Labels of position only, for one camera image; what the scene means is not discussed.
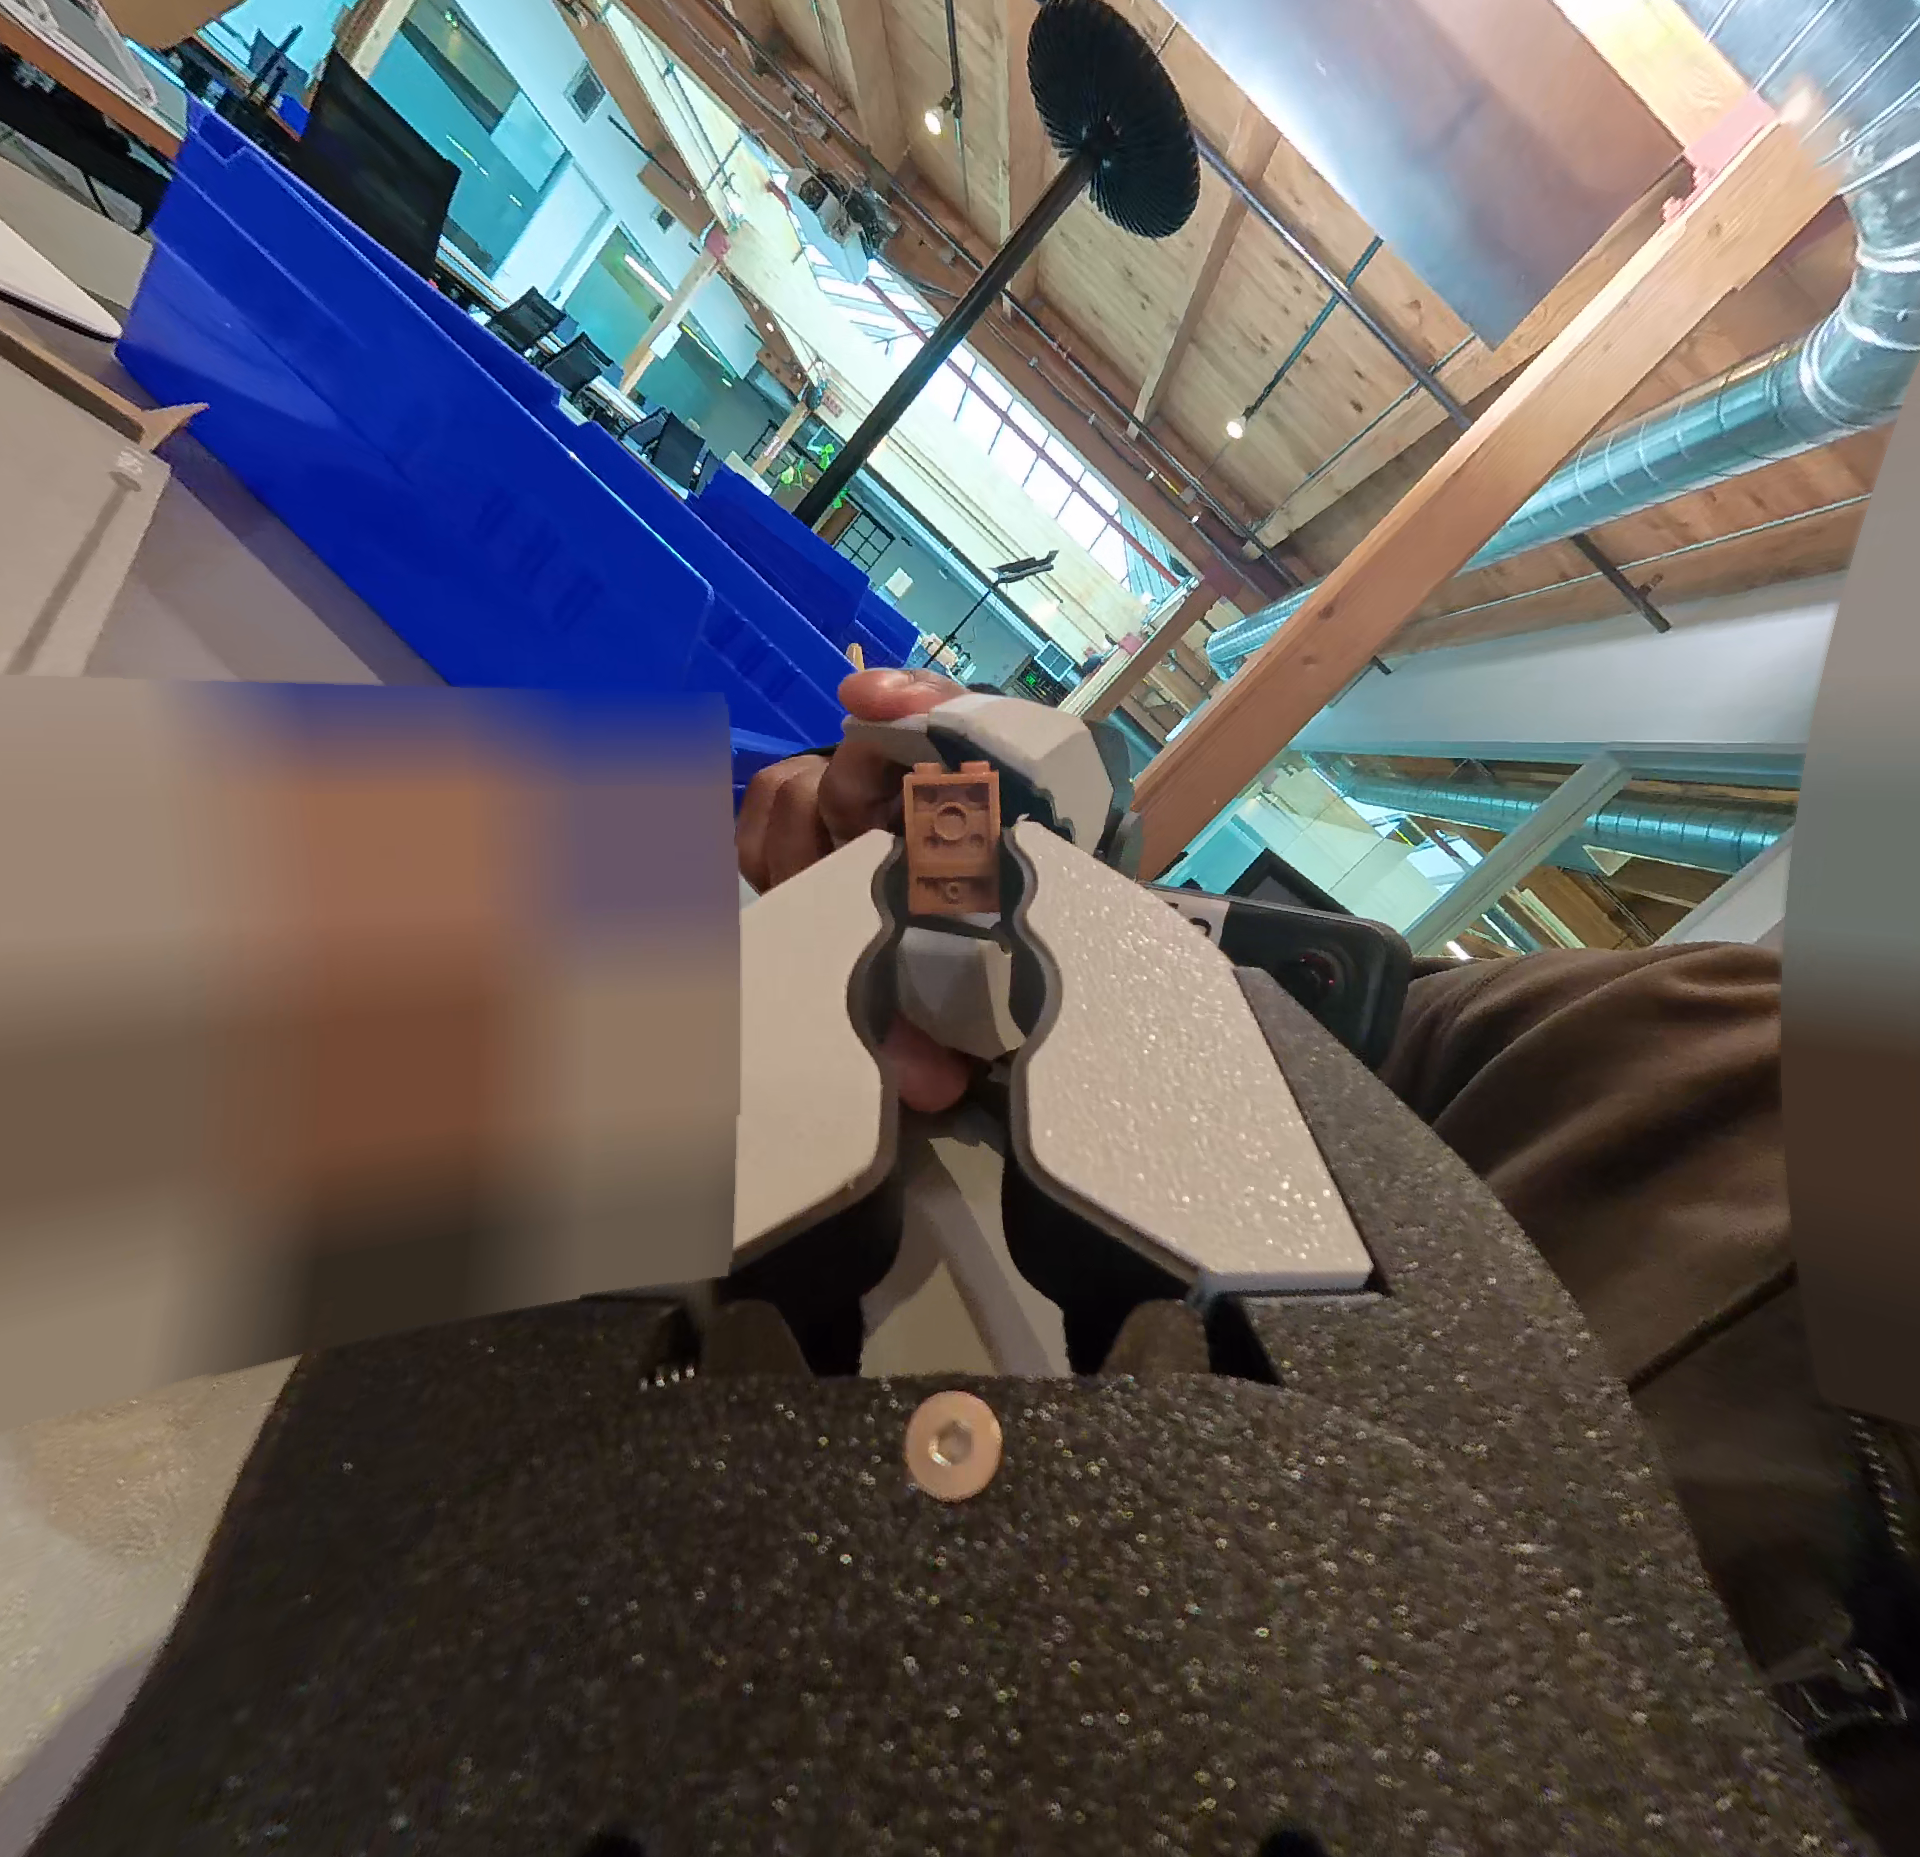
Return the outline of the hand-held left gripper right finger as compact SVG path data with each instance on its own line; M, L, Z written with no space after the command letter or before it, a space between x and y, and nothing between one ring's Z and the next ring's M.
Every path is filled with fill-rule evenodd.
M1361 1290L1367 1244L1207 928L1039 822L1002 862L1023 1173L1193 1293Z

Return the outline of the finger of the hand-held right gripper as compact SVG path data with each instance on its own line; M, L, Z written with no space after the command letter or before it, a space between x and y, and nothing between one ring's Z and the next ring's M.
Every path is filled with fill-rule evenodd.
M969 1058L1012 1058L1024 1040L1012 987L1013 942L1008 928L898 932L896 1017L942 1050Z
M918 723L943 764L986 764L994 775L988 836L1029 820L1100 858L1115 825L1115 780L1089 723L1023 696L947 696Z

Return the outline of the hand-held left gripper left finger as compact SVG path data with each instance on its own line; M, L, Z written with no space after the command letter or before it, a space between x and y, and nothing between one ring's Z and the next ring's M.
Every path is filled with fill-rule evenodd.
M898 839L871 831L738 915L735 1259L770 1255L896 1156L882 1042L896 1005Z

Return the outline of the small brown plate brick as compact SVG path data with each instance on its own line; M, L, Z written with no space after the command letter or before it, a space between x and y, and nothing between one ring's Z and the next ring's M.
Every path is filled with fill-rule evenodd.
M906 913L986 925L1002 913L998 772L988 759L916 762L902 780Z

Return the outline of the blue plastic bin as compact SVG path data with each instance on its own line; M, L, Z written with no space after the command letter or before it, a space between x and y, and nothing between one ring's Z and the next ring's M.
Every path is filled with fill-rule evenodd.
M440 290L195 107L116 357L438 675L841 733L791 597Z

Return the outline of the stack of blue bins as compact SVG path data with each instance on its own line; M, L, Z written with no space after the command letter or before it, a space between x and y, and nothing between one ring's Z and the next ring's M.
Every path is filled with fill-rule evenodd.
M918 643L915 624L753 477L721 464L692 495L689 509L830 645L859 645L866 670L907 670Z

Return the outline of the wooden ceiling beam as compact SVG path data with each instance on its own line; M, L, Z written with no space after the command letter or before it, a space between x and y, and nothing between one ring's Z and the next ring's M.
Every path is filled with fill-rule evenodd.
M1552 469L1831 194L1790 122L1766 117L1325 576L1140 778L1153 879Z

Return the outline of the black pole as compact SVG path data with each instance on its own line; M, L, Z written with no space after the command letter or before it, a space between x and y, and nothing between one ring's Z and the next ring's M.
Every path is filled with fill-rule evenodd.
M1082 194L1118 230L1164 241L1199 199L1199 160L1181 97L1153 47L1103 0L1043 0L1028 38L1028 84L1059 171L969 290L922 341L884 395L796 506L817 526L971 327Z

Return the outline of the black computer monitor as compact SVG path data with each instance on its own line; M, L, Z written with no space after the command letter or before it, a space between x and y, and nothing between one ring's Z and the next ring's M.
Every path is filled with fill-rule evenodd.
M284 165L407 269L433 278L457 165L330 53Z

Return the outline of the silver ventilation duct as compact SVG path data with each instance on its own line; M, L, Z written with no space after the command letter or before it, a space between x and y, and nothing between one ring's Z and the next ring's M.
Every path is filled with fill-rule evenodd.
M1851 215L1853 278L1790 344L1571 453L1465 567L1881 428L1916 368L1918 0L1673 2L1762 107L1730 157L1766 117L1790 122ZM1317 585L1220 632L1212 649L1225 663L1250 660Z

